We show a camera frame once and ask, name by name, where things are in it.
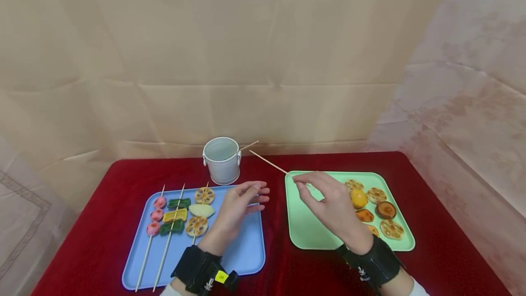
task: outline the yellow tofu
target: yellow tofu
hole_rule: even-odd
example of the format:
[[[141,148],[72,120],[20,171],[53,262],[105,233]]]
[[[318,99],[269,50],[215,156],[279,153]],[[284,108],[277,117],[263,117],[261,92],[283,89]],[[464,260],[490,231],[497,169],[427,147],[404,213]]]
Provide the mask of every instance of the yellow tofu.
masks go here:
[[[186,208],[169,211],[163,215],[163,223],[172,222],[173,220],[183,220],[186,222],[188,217],[188,210]]]

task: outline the sticker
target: sticker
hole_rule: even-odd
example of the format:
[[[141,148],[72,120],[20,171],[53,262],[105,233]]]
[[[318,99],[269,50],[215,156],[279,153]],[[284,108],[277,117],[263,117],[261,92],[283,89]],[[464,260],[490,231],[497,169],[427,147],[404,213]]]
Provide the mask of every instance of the sticker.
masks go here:
[[[228,278],[228,274],[226,274],[226,272],[218,271],[216,274],[215,280],[220,283],[225,283],[227,278]]]

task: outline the toy food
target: toy food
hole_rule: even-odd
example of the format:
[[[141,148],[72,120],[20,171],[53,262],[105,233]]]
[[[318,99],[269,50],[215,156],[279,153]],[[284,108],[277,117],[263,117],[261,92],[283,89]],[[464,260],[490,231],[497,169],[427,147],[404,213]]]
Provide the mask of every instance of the toy food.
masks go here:
[[[172,233],[181,233],[184,230],[184,221],[183,220],[175,220],[174,222],[164,223],[161,225],[160,229],[160,235],[166,236],[170,233],[170,230],[172,230]]]
[[[347,186],[347,189],[349,189],[349,192],[351,192],[353,189],[359,189],[363,191],[363,184],[358,181],[349,180],[345,182],[345,185]]]
[[[359,211],[356,212],[356,216],[362,222],[369,223],[369,222],[373,222],[374,220],[374,215],[373,213],[370,212],[369,209],[360,209]]]
[[[350,194],[352,205],[354,206],[354,209],[360,209],[367,205],[369,200],[367,199],[367,195],[365,192],[363,192],[360,189],[353,189]]]
[[[163,210],[157,208],[150,214],[150,219],[152,222],[160,221],[163,218]]]
[[[195,216],[188,220],[186,233],[191,237],[203,236],[208,229],[208,220],[201,216]]]
[[[388,201],[379,202],[375,211],[384,220],[394,219],[397,213],[394,205]]]
[[[155,209],[161,209],[164,206],[166,206],[166,198],[164,196],[158,196],[153,202],[153,207]]]
[[[366,226],[369,228],[372,234],[374,234],[378,238],[380,237],[380,232],[378,232],[378,229],[376,227],[369,225],[369,224],[366,224]]]
[[[210,205],[203,205],[201,203],[197,205],[190,205],[188,210],[190,210],[190,213],[194,216],[202,216],[205,218],[212,216],[216,212],[214,207]]]
[[[387,200],[384,190],[378,188],[371,188],[369,191],[367,191],[367,198],[375,205],[379,202]]]
[[[394,240],[401,240],[404,236],[404,229],[392,220],[383,220],[380,223],[380,230],[384,236]]]
[[[196,195],[194,196],[196,203],[204,203],[205,205],[210,205],[214,202],[216,198],[214,190],[211,188],[198,188]]]
[[[170,199],[168,200],[168,208],[169,209],[175,209],[177,208],[177,203],[179,203],[179,209],[186,208],[188,209],[188,206],[190,206],[191,200],[190,198],[184,198],[184,199]]]
[[[173,220],[183,220],[186,222],[188,210],[186,208],[169,211],[163,215],[163,223],[172,222]]]
[[[156,236],[157,234],[159,234],[160,228],[161,224],[159,224],[159,222],[152,222],[146,227],[146,234],[152,237]]]

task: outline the small bucket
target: small bucket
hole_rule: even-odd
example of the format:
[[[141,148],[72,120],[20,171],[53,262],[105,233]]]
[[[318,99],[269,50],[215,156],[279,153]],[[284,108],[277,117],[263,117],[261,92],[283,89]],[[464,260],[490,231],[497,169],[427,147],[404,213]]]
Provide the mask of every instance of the small bucket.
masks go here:
[[[203,165],[208,165],[210,177],[217,185],[229,185],[239,177],[241,151],[229,137],[216,137],[203,148]]]

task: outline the green vegetable piece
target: green vegetable piece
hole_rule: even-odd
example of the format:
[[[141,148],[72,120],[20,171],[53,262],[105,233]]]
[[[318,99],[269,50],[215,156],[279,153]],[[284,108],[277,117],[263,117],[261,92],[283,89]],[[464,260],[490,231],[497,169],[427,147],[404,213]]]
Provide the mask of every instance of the green vegetable piece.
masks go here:
[[[161,236],[167,236],[167,234],[170,233],[170,227],[172,227],[172,222],[164,223],[163,225],[161,225],[159,234]],[[175,220],[174,227],[172,229],[172,233],[181,233],[183,230],[184,230],[183,220]]]
[[[170,199],[168,200],[168,208],[175,209],[177,207],[177,202],[179,202],[179,199]],[[179,203],[179,209],[186,208],[190,206],[191,200],[190,198],[184,198],[181,199],[181,202]]]

